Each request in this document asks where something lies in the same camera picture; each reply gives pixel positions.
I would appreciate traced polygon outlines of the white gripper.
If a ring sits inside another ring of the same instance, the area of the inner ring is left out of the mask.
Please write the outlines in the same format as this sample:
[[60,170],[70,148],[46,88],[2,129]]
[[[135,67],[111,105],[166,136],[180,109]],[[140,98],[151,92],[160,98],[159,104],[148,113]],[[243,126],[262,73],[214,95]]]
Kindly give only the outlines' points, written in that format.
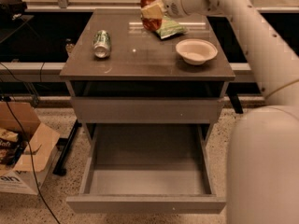
[[182,0],[154,1],[141,5],[141,15],[144,19],[160,20],[164,16],[164,7],[167,14],[173,18],[186,17],[187,13],[183,7]]

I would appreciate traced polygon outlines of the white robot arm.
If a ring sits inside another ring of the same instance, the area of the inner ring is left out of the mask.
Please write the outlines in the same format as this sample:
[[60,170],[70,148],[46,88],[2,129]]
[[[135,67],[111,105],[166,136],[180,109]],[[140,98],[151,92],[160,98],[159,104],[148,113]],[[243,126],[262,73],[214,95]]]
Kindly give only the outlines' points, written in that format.
[[235,125],[227,151],[227,224],[299,224],[299,58],[250,0],[149,0],[145,21],[222,14],[265,106]]

